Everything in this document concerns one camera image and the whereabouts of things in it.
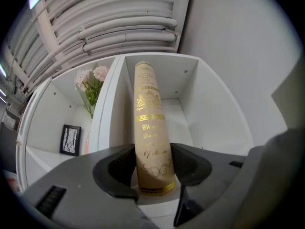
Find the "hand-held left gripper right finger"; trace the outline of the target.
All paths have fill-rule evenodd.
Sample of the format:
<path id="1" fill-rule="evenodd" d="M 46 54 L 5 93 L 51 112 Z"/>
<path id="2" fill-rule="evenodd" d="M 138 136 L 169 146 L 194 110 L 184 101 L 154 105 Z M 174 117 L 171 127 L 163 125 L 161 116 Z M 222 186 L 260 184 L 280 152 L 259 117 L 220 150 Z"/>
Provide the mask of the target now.
<path id="1" fill-rule="evenodd" d="M 237 205 L 222 200 L 248 159 L 171 143 L 174 170 L 181 183 L 175 227 L 198 219 L 195 227 L 231 228 Z"/>

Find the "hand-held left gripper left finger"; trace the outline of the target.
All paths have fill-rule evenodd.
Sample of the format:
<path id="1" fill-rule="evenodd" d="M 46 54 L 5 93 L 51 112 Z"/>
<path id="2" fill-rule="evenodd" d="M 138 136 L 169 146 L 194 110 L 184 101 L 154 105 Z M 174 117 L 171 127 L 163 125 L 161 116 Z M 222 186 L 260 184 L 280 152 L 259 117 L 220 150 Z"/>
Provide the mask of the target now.
<path id="1" fill-rule="evenodd" d="M 155 229 L 131 188 L 134 145 L 71 158 L 22 195 L 48 227 L 61 229 Z"/>

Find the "beige gold-printed tube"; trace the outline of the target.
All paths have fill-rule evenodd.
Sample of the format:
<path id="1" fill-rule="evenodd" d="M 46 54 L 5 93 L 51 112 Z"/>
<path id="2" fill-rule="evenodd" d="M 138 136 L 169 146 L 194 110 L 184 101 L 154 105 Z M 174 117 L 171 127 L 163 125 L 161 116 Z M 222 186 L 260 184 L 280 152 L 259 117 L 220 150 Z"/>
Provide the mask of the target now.
<path id="1" fill-rule="evenodd" d="M 138 186 L 145 196 L 162 197 L 176 188 L 173 157 L 154 68 L 135 66 L 134 141 Z"/>

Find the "pink vase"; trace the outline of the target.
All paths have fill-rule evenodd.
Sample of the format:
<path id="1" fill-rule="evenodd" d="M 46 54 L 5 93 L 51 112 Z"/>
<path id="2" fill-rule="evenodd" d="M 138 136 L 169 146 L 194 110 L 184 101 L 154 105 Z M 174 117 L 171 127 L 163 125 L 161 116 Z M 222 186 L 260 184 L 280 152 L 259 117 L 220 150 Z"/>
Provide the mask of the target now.
<path id="1" fill-rule="evenodd" d="M 92 119 L 90 120 L 90 126 L 89 126 L 89 130 L 88 130 L 88 133 L 86 136 L 86 141 L 85 141 L 85 148 L 84 148 L 85 155 L 89 154 L 89 150 L 90 150 L 91 127 L 92 127 Z"/>

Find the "white shelf unit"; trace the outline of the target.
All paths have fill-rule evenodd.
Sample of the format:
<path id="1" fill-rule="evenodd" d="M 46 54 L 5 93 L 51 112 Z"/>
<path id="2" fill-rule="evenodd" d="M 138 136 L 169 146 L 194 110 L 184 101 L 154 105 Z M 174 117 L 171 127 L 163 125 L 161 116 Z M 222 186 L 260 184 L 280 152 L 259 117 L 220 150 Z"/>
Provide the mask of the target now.
<path id="1" fill-rule="evenodd" d="M 234 155 L 247 155 L 238 176 L 222 200 L 238 206 L 244 201 L 261 155 L 255 147 L 245 116 L 221 78 L 200 58 L 173 53 L 130 53 L 85 63 L 87 70 L 96 63 L 109 73 L 99 94 L 92 119 L 89 154 L 134 145 L 135 66 L 148 62 L 154 68 L 165 116 L 169 141 L 196 148 Z M 16 146 L 16 169 L 22 194 L 29 186 L 59 164 L 76 156 L 60 153 L 64 125 L 81 127 L 80 152 L 91 118 L 82 107 L 74 85 L 77 69 L 49 78 L 34 92 L 24 114 Z M 175 227 L 181 183 L 175 173 L 176 188 L 162 197 L 143 195 L 138 186 L 137 168 L 131 188 L 138 192 L 139 209 L 155 229 L 231 229 L 195 227 L 198 219 Z"/>

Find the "person's grey shirt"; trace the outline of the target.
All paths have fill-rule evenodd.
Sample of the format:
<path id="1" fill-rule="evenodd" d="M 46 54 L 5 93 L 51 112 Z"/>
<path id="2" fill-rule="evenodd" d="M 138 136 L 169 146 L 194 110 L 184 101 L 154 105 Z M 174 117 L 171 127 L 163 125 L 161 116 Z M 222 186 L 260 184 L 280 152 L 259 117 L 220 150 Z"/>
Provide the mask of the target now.
<path id="1" fill-rule="evenodd" d="M 293 69 L 272 99 L 287 130 L 265 144 L 242 210 L 244 229 L 293 229 L 305 210 L 305 69 Z"/>

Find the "pink artificial flowers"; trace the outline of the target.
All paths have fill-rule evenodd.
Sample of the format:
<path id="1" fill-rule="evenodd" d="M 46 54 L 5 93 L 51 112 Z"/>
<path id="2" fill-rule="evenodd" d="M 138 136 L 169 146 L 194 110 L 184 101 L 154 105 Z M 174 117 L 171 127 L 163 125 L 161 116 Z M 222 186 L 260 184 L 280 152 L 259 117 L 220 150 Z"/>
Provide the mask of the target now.
<path id="1" fill-rule="evenodd" d="M 106 66 L 94 65 L 92 69 L 79 70 L 74 79 L 76 90 L 79 92 L 84 108 L 93 119 L 95 107 L 109 69 Z"/>

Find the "bundle of white ceiling pipes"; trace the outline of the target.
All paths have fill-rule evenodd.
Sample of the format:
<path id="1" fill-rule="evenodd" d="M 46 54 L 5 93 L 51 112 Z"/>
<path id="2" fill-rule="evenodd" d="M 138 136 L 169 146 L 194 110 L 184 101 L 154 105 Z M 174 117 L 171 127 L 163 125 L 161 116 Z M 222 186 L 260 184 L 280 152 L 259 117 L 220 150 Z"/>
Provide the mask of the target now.
<path id="1" fill-rule="evenodd" d="M 2 43 L 0 89 L 22 104 L 46 78 L 126 52 L 177 52 L 188 0 L 26 3 Z"/>

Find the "black picture frame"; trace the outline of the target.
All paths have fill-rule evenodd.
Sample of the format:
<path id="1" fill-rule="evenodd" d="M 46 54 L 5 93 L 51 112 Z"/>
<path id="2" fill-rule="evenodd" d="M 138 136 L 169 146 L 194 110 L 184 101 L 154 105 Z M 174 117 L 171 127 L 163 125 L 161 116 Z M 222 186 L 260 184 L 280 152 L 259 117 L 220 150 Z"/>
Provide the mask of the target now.
<path id="1" fill-rule="evenodd" d="M 80 152 L 81 127 L 64 125 L 61 135 L 60 153 L 78 156 Z"/>

